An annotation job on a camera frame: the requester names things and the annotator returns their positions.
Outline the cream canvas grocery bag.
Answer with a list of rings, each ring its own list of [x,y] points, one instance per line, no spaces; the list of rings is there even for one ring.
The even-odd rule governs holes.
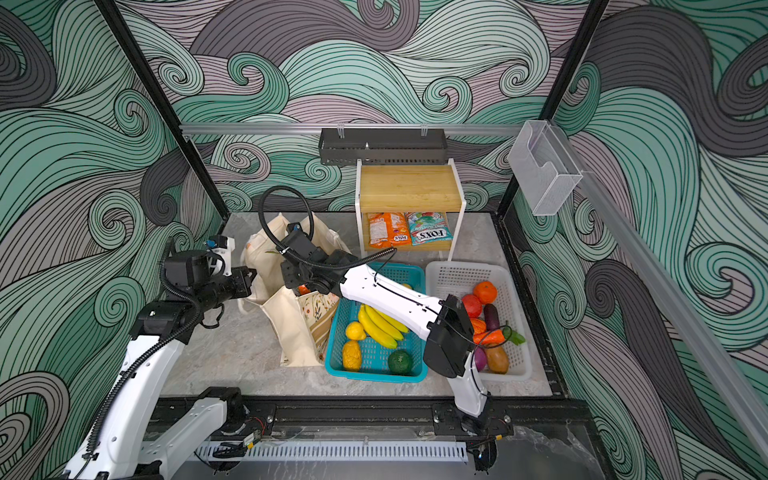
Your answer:
[[[283,240],[288,226],[289,220],[279,214],[248,239],[241,261],[256,270],[257,276],[251,295],[240,299],[238,308],[244,315],[266,315],[282,349],[283,367],[315,367],[324,360],[339,297],[306,293],[285,284],[280,268],[283,258],[266,232],[270,230]]]

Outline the yellow banana bunch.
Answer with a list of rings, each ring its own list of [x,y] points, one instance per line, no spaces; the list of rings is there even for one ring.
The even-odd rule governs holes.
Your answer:
[[[404,335],[400,330],[367,305],[360,307],[358,321],[373,340],[387,349],[396,349],[398,342],[404,340]]]

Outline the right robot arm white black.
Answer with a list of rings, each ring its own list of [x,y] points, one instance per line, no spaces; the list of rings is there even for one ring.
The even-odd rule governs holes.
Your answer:
[[[308,215],[307,229],[293,224],[282,239],[272,232],[265,219],[265,204],[275,192],[291,193],[302,202]],[[394,248],[363,258],[344,250],[325,253],[312,243],[315,219],[309,201],[293,187],[268,188],[259,198],[257,212],[264,233],[284,257],[281,272],[286,287],[305,286],[311,292],[332,293],[374,307],[404,324],[425,341],[426,366],[448,380],[463,429],[475,436],[488,433],[488,394],[475,364],[478,345],[473,341],[470,317],[458,297],[440,299],[421,294],[369,266],[394,254]]]

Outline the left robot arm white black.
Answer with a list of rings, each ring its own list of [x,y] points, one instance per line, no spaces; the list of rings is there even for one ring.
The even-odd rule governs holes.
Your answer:
[[[143,443],[163,386],[205,313],[251,293],[256,272],[233,266],[234,249],[223,235],[202,250],[178,252],[167,243],[160,267],[167,296],[137,315],[121,370],[62,478],[169,479],[216,431],[247,433],[239,388],[210,387],[158,439]]]

